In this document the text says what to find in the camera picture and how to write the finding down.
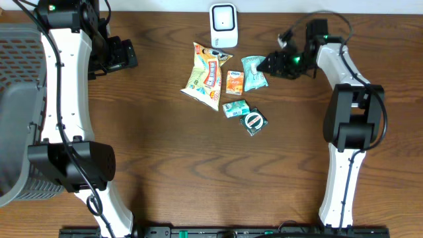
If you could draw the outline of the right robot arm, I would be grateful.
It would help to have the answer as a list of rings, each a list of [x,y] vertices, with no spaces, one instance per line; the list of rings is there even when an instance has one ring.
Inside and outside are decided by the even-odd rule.
[[[325,74],[332,89],[323,120],[330,162],[319,217],[327,228],[347,230],[353,224],[352,207],[362,162],[387,131],[385,91],[362,76],[350,57],[348,41],[330,35],[326,19],[306,24],[302,52],[295,45],[293,30],[290,27],[278,36],[281,51],[269,54],[257,70],[291,80],[309,70],[321,69]]]

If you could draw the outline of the light teal small packet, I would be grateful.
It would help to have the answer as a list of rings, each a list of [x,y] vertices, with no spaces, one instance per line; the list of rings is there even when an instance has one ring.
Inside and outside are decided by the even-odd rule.
[[[223,105],[223,111],[227,118],[236,116],[244,116],[250,113],[250,108],[246,100],[238,100],[235,102],[228,102]]]

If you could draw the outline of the dark green round-label packet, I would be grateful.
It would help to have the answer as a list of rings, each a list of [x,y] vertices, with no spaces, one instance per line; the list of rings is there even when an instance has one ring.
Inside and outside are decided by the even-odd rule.
[[[250,136],[255,136],[268,125],[268,120],[259,109],[253,108],[248,114],[240,119],[240,123]]]

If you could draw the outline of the teal snack packet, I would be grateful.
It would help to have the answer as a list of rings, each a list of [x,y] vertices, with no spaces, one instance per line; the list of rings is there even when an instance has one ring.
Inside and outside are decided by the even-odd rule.
[[[257,67],[264,60],[264,56],[247,56],[241,59],[245,76],[244,91],[268,86],[268,82],[263,72],[257,70]]]

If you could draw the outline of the orange small box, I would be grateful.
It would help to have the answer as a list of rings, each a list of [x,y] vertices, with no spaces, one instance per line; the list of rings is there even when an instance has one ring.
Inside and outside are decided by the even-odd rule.
[[[228,71],[226,80],[226,93],[242,95],[244,86],[244,73],[240,71]]]

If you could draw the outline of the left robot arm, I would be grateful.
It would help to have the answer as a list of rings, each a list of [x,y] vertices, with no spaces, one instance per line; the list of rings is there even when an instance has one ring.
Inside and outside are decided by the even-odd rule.
[[[113,181],[114,150],[95,139],[88,97],[90,80],[137,65],[132,42],[110,35],[98,1],[39,1],[30,18],[42,36],[47,106],[29,161],[85,203],[101,237],[141,237]]]

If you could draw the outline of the yellow snack bag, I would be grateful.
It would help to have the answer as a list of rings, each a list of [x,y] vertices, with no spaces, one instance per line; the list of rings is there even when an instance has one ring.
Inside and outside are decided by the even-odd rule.
[[[180,91],[218,111],[222,84],[221,66],[233,56],[196,42],[193,45],[194,66],[185,88]]]

